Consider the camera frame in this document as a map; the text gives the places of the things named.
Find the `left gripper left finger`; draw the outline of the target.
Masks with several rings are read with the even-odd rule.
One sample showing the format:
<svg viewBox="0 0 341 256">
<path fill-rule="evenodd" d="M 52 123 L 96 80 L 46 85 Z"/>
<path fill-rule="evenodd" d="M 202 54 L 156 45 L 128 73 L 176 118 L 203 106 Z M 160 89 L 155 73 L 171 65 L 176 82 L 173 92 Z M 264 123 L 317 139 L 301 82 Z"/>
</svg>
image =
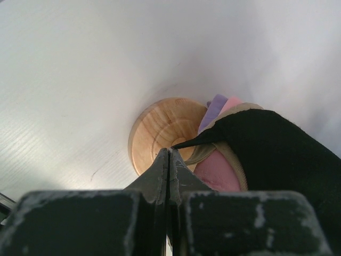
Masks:
<svg viewBox="0 0 341 256">
<path fill-rule="evenodd" d="M 132 255 L 165 255 L 169 199 L 169 150 L 161 149 L 151 166 L 125 188 L 134 197 L 125 243 Z"/>
</svg>

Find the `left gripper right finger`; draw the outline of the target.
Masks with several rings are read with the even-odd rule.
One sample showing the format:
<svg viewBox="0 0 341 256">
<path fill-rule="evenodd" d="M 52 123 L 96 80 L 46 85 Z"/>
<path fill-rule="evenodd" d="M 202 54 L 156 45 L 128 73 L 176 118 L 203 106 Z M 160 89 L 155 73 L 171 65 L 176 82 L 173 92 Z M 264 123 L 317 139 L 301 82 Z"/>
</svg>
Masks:
<svg viewBox="0 0 341 256">
<path fill-rule="evenodd" d="M 173 255 L 211 255 L 214 192 L 194 175 L 180 153 L 169 151 L 168 238 Z"/>
</svg>

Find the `pink baseball cap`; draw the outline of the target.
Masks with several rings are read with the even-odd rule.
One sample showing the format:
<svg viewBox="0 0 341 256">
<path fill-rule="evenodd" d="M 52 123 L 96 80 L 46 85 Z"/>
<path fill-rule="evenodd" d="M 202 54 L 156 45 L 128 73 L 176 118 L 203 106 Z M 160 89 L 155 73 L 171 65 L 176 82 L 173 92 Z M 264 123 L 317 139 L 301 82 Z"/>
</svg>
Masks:
<svg viewBox="0 0 341 256">
<path fill-rule="evenodd" d="M 236 97 L 228 99 L 219 114 L 240 103 L 241 101 Z M 213 190 L 240 191 L 239 181 L 232 166 L 218 150 L 214 150 L 206 159 L 198 163 L 194 173 Z"/>
</svg>

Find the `wooden hat stand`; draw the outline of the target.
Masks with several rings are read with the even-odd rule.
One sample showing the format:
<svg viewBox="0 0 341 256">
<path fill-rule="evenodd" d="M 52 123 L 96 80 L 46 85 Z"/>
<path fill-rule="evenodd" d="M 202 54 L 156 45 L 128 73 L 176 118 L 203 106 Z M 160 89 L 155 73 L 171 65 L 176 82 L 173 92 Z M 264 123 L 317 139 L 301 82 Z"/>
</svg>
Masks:
<svg viewBox="0 0 341 256">
<path fill-rule="evenodd" d="M 128 139 L 135 172 L 142 175 L 161 149 L 195 138 L 206 111 L 206 106 L 188 98 L 162 99 L 145 109 Z"/>
</svg>

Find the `purple baseball cap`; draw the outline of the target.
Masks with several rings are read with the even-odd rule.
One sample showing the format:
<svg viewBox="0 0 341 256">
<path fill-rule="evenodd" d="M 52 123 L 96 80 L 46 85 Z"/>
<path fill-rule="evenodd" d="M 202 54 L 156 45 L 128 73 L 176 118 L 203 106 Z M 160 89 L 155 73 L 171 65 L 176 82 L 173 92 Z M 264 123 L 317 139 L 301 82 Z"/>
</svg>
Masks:
<svg viewBox="0 0 341 256">
<path fill-rule="evenodd" d="M 219 115 L 227 101 L 228 101 L 227 97 L 221 94 L 217 94 L 216 96 L 214 96 L 213 100 L 207 102 L 207 111 L 199 125 L 198 134 Z"/>
</svg>

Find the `black baseball cap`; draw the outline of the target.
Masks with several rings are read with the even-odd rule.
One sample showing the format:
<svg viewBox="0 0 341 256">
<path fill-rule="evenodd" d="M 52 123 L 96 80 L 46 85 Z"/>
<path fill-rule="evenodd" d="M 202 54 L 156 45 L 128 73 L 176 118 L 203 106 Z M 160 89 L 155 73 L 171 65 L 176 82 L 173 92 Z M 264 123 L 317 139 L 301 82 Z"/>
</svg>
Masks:
<svg viewBox="0 0 341 256">
<path fill-rule="evenodd" d="M 292 190 L 314 207 L 332 249 L 340 251 L 340 158 L 270 110 L 218 119 L 176 149 L 221 143 L 236 155 L 250 190 Z"/>
</svg>

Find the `beige baseball cap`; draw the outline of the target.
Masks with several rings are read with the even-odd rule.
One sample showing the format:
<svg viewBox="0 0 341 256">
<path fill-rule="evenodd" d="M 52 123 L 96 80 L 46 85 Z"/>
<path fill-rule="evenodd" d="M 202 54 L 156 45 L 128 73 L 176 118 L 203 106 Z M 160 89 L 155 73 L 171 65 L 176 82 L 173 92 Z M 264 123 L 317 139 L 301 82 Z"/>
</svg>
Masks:
<svg viewBox="0 0 341 256">
<path fill-rule="evenodd" d="M 222 119 L 223 117 L 226 117 L 227 115 L 236 114 L 238 112 L 250 110 L 250 109 L 262 110 L 263 108 L 257 104 L 241 102 L 240 104 L 234 107 L 231 107 L 230 109 L 219 114 L 218 117 L 215 118 L 203 131 L 206 131 L 212 128 L 217 120 Z M 213 144 L 208 144 L 207 146 L 203 146 L 203 145 L 195 146 L 192 155 L 187 161 L 185 161 L 185 164 L 187 166 L 195 165 L 196 167 L 198 163 L 206 159 L 214 150 L 218 150 L 221 154 L 223 154 L 225 159 L 232 166 L 239 181 L 240 191 L 247 191 L 248 185 L 247 185 L 246 175 L 244 173 L 243 167 L 238 157 L 236 156 L 236 154 L 233 152 L 230 146 L 225 142 L 217 142 Z"/>
</svg>

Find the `aluminium front rail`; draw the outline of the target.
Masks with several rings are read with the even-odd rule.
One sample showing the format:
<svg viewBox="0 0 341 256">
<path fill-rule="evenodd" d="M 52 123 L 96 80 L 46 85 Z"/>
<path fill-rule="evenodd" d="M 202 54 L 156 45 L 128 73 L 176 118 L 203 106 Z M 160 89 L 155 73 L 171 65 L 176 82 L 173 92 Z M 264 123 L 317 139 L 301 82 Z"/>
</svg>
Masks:
<svg viewBox="0 0 341 256">
<path fill-rule="evenodd" d="M 0 212 L 1 212 L 1 225 L 4 226 L 6 219 L 10 215 L 13 208 L 16 206 L 16 202 L 4 194 L 0 193 Z"/>
</svg>

